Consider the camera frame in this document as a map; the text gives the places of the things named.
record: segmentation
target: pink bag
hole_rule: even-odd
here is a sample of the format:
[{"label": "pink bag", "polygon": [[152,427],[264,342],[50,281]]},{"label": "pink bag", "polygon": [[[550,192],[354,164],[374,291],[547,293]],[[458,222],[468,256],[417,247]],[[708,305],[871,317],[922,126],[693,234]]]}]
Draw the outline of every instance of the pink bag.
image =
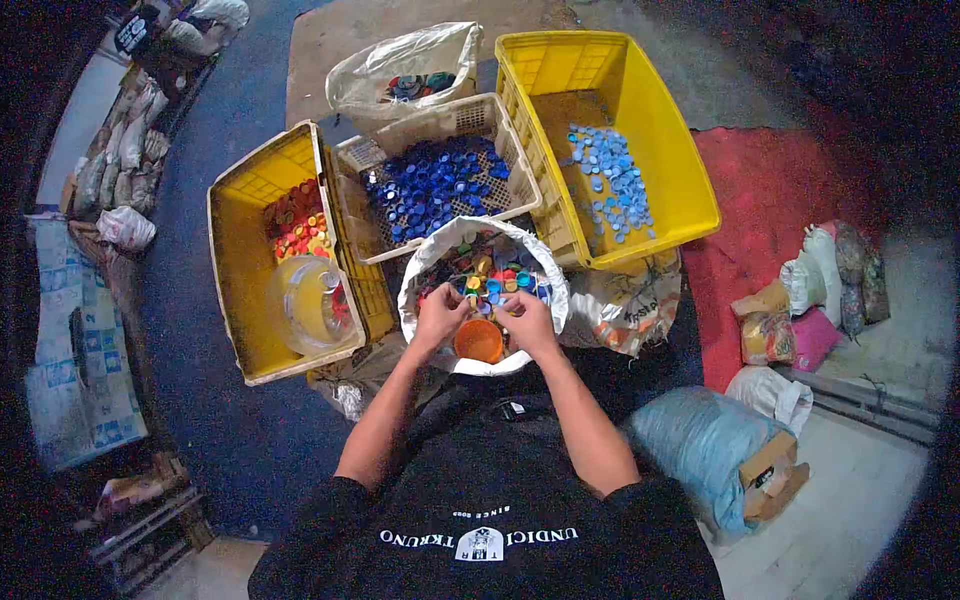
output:
[{"label": "pink bag", "polygon": [[797,371],[816,371],[827,354],[843,339],[827,315],[816,308],[803,313],[792,325],[797,339],[797,358],[793,361],[793,368]]}]

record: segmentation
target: hand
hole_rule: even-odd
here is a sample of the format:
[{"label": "hand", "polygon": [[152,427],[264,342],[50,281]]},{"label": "hand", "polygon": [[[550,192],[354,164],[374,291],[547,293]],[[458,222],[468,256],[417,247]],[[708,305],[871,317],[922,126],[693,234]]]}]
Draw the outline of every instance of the hand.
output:
[{"label": "hand", "polygon": [[561,352],[560,344],[553,334],[553,317],[550,307],[526,292],[503,294],[506,303],[493,308],[496,319],[510,332],[511,341],[516,340],[521,350],[540,362],[542,358]]},{"label": "hand", "polygon": [[420,307],[411,348],[431,354],[456,333],[470,311],[469,302],[449,283],[430,293]]}]

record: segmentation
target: cardboard box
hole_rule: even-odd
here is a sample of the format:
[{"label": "cardboard box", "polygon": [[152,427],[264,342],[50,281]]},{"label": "cardboard box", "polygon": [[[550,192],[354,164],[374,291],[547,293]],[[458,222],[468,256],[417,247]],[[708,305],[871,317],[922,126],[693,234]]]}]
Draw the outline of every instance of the cardboard box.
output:
[{"label": "cardboard box", "polygon": [[740,465],[743,516],[767,521],[779,515],[810,478],[810,465],[797,465],[797,439],[780,432]]}]

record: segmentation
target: yellow plastic crate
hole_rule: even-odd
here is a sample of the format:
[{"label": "yellow plastic crate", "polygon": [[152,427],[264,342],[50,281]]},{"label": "yellow plastic crate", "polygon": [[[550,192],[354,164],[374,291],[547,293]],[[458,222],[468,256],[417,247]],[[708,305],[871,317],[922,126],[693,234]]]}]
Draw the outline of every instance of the yellow plastic crate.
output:
[{"label": "yellow plastic crate", "polygon": [[[497,93],[543,196],[531,215],[558,264],[624,271],[642,256],[720,229],[713,188],[684,118],[631,37],[591,31],[509,34],[497,39],[494,52],[500,64]],[[656,239],[632,231],[617,244],[611,228],[592,239],[588,208],[611,194],[610,185],[605,181],[604,192],[593,193],[579,165],[560,167],[557,156],[573,152],[566,139],[570,123],[613,128],[627,138],[647,185]]]},{"label": "yellow plastic crate", "polygon": [[[302,356],[286,347],[267,315],[266,290],[276,256],[264,228],[263,211],[291,187],[311,178],[320,184],[324,212],[332,217],[327,231],[334,250],[331,260],[346,271],[344,290],[355,330],[330,352]],[[217,296],[237,367],[247,385],[261,385],[347,358],[396,325],[382,270],[357,269],[345,260],[348,252],[343,252],[337,237],[339,217],[332,209],[329,184],[317,126],[303,121],[244,156],[207,190]]]}]

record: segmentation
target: clear plastic container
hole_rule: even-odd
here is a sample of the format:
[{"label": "clear plastic container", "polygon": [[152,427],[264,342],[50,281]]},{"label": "clear plastic container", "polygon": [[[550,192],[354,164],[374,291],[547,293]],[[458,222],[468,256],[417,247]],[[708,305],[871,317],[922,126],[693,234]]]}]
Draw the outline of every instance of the clear plastic container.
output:
[{"label": "clear plastic container", "polygon": [[304,356],[330,351],[353,331],[340,272],[321,256],[295,256],[274,271],[270,318],[284,344]]}]

